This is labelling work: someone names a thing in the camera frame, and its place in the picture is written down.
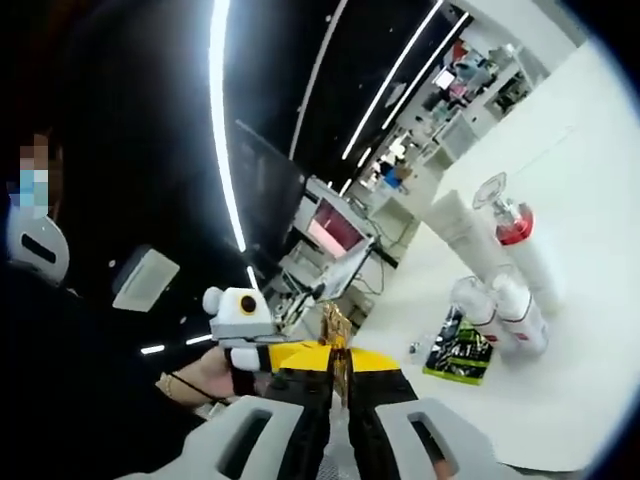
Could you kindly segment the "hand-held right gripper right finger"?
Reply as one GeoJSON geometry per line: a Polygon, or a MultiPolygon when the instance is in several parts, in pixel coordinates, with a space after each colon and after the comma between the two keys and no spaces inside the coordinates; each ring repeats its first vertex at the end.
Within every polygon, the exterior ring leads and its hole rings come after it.
{"type": "Polygon", "coordinates": [[[487,437],[420,398],[390,357],[351,348],[349,440],[362,479],[503,479],[487,437]]]}

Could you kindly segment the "person's left hand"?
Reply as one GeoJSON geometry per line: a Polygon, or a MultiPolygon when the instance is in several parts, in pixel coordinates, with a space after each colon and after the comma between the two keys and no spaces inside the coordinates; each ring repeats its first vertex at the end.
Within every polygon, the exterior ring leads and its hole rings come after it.
{"type": "Polygon", "coordinates": [[[167,390],[171,398],[190,408],[234,396],[230,367],[220,347],[208,350],[198,360],[170,374],[169,379],[167,390]]]}

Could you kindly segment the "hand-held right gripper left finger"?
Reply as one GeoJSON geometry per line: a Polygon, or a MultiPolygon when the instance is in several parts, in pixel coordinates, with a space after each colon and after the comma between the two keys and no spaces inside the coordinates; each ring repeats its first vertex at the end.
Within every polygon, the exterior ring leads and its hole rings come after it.
{"type": "Polygon", "coordinates": [[[261,396],[245,395],[190,433],[151,479],[313,479],[329,438],[333,352],[286,342],[261,396]]]}

